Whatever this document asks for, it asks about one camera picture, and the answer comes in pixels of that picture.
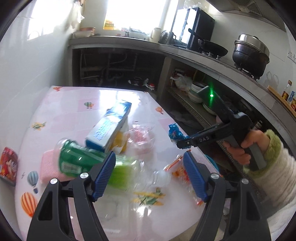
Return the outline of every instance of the hand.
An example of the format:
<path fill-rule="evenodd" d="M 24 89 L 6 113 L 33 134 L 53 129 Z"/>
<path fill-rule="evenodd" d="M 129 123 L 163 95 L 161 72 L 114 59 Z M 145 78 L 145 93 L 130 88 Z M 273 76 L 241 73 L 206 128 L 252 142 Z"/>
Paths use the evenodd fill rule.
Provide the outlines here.
<path fill-rule="evenodd" d="M 232 147 L 228 142 L 224 141 L 223 145 L 232 157 L 242 165 L 250 164 L 251 156 L 244 152 L 243 148 L 250 147 L 253 143 L 257 143 L 262 154 L 264 154 L 269 146 L 270 139 L 262 131 L 251 130 L 241 144 L 242 148 Z"/>

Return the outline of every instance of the pot lid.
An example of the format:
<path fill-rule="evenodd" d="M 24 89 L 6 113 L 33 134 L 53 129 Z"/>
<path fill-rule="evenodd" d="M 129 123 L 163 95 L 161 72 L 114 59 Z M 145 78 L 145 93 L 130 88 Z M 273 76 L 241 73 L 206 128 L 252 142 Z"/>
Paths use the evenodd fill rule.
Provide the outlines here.
<path fill-rule="evenodd" d="M 248 34 L 241 34 L 234 42 L 234 44 L 242 43 L 247 44 L 255 49 L 259 50 L 260 52 L 266 54 L 269 57 L 269 50 L 264 43 L 262 43 L 256 36 L 248 35 Z"/>

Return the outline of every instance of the plastic bag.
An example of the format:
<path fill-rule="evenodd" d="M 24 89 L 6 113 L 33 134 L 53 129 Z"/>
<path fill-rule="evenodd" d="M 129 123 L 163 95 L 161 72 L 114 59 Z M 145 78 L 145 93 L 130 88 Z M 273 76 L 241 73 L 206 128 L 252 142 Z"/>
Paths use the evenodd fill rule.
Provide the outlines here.
<path fill-rule="evenodd" d="M 169 126 L 169 130 L 168 130 L 168 136 L 171 140 L 171 142 L 177 142 L 180 140 L 184 140 L 186 138 L 188 138 L 188 136 L 185 136 L 179 129 L 178 125 L 176 123 L 174 124 L 170 124 Z"/>
<path fill-rule="evenodd" d="M 192 0 L 185 0 L 183 8 L 194 8 L 196 4 Z"/>
<path fill-rule="evenodd" d="M 189 180 L 188 174 L 183 165 L 183 155 L 177 156 L 177 158 L 172 162 L 172 164 L 167 165 L 164 168 L 165 171 L 172 174 L 173 178 L 176 178 L 180 181 L 180 183 L 188 190 L 188 192 L 192 195 L 192 199 L 197 206 L 203 204 L 201 198 L 199 198 Z"/>
<path fill-rule="evenodd" d="M 133 128 L 128 131 L 128 144 L 136 155 L 151 151 L 155 141 L 152 129 L 153 127 L 148 125 L 133 125 Z"/>
<path fill-rule="evenodd" d="M 192 84 L 192 78 L 183 76 L 181 74 L 177 74 L 179 77 L 173 78 L 171 77 L 171 80 L 174 80 L 176 83 L 176 86 L 179 90 L 188 92 L 191 88 Z"/>
<path fill-rule="evenodd" d="M 79 24 L 84 19 L 84 16 L 81 14 L 82 7 L 80 5 L 80 2 L 77 1 L 73 3 L 73 7 L 71 9 L 71 12 L 69 14 L 69 19 L 66 24 L 67 28 L 71 25 L 73 29 L 78 29 Z"/>

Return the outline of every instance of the pink tablecloth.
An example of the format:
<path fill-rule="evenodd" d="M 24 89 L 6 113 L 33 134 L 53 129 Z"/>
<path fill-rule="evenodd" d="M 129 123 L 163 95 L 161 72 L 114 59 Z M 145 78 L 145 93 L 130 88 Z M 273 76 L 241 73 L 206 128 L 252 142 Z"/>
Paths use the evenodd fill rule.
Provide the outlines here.
<path fill-rule="evenodd" d="M 168 125 L 174 123 L 174 120 L 147 92 L 51 87 L 31 119 L 19 153 L 15 206 L 24 240 L 30 226 L 30 215 L 46 187 L 38 179 L 43 153 L 53 149 L 62 138 L 70 138 L 84 145 L 85 136 L 106 109 L 121 99 L 132 103 L 128 116 L 129 126 L 135 123 L 154 125 L 156 140 L 153 151 L 142 157 L 146 165 L 153 169 L 163 169 L 177 155 L 185 152 L 178 149 L 168 137 Z M 211 172 L 215 172 L 198 148 L 192 148 L 192 152 L 197 161 L 205 163 Z M 197 207 L 191 194 L 178 181 L 172 179 L 161 192 L 166 194 L 162 200 L 163 206 L 139 206 L 132 202 L 133 197 L 107 187 L 104 196 L 94 206 L 108 238 L 120 241 L 167 241 L 199 220 L 204 206 Z M 76 238 L 83 240 L 72 200 L 70 212 Z"/>

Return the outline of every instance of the wooden cutting board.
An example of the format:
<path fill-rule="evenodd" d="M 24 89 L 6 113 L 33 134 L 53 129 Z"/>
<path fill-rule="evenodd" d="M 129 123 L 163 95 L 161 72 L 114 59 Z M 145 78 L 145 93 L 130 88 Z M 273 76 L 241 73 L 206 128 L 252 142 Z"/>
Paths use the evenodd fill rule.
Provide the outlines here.
<path fill-rule="evenodd" d="M 268 86 L 267 89 L 280 101 L 282 102 L 285 107 L 293 114 L 293 116 L 296 118 L 296 112 L 293 110 L 293 108 L 288 104 L 287 101 L 284 100 L 283 97 L 271 86 Z"/>

